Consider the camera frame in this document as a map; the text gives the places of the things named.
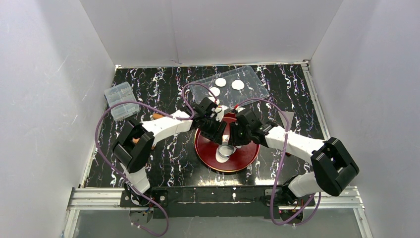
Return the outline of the round red tray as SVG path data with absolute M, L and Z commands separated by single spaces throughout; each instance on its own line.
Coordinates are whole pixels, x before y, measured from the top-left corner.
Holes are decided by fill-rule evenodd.
M 223 121 L 227 122 L 228 125 L 224 131 L 223 143 L 221 145 L 227 144 L 229 139 L 229 124 L 235 120 L 235 115 L 233 113 L 227 113 L 223 117 Z M 194 146 L 196 154 L 201 162 L 215 171 L 225 173 L 234 173 L 245 169 L 255 160 L 260 150 L 259 145 L 251 142 L 236 150 L 227 162 L 219 163 L 215 158 L 215 154 L 220 145 L 201 136 L 199 129 L 197 129 L 195 133 Z

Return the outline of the clear plastic tray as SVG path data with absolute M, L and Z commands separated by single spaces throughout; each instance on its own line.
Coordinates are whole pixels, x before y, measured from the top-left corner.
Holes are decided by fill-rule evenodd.
M 257 99 L 266 99 L 269 96 L 268 90 L 256 72 L 251 66 L 247 65 L 200 79 L 196 84 L 189 85 L 188 88 L 193 95 L 194 102 L 199 103 L 204 98 L 214 100 L 214 96 L 209 95 L 209 90 L 211 87 L 217 87 L 214 83 L 217 78 L 226 80 L 224 87 L 218 87 L 220 95 L 216 97 L 216 102 L 219 105 L 225 105 L 229 108 L 233 108 L 236 105 L 244 107 L 247 104 L 256 102 Z M 232 81 L 237 79 L 244 82 L 244 89 L 234 90 L 231 87 Z

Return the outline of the wooden dough roller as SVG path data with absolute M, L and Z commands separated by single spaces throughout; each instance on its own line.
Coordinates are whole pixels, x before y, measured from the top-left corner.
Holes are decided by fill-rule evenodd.
M 162 117 L 164 117 L 164 115 L 154 113 L 150 116 L 150 119 L 155 120 L 155 119 L 159 119 L 159 118 L 162 118 Z M 137 144 L 139 140 L 140 140 L 140 138 L 134 138 L 134 137 L 132 138 L 132 142 L 134 144 Z

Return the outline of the white dough ball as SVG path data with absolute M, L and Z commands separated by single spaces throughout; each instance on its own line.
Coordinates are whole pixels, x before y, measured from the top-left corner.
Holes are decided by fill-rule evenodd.
M 228 144 L 220 145 L 216 150 L 215 158 L 219 163 L 225 163 L 236 152 L 236 150 L 241 147 L 242 146 L 231 146 Z

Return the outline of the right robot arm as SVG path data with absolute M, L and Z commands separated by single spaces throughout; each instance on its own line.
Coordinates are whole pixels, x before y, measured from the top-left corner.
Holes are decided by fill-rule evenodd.
M 262 123 L 250 109 L 234 115 L 236 122 L 229 126 L 229 144 L 242 146 L 253 142 L 281 149 L 312 166 L 312 172 L 292 177 L 278 190 L 278 198 L 286 202 L 317 192 L 339 196 L 360 172 L 344 144 L 335 137 L 313 139 L 287 131 L 272 121 Z

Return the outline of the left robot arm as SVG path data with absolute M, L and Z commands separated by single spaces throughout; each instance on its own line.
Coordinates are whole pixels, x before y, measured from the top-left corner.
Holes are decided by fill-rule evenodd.
M 227 126 L 223 117 L 227 109 L 225 105 L 220 106 L 204 98 L 191 109 L 184 106 L 158 119 L 129 121 L 117 137 L 112 151 L 123 168 L 130 188 L 136 194 L 145 193 L 150 188 L 145 165 L 152 147 L 170 136 L 198 129 L 204 138 L 222 144 Z

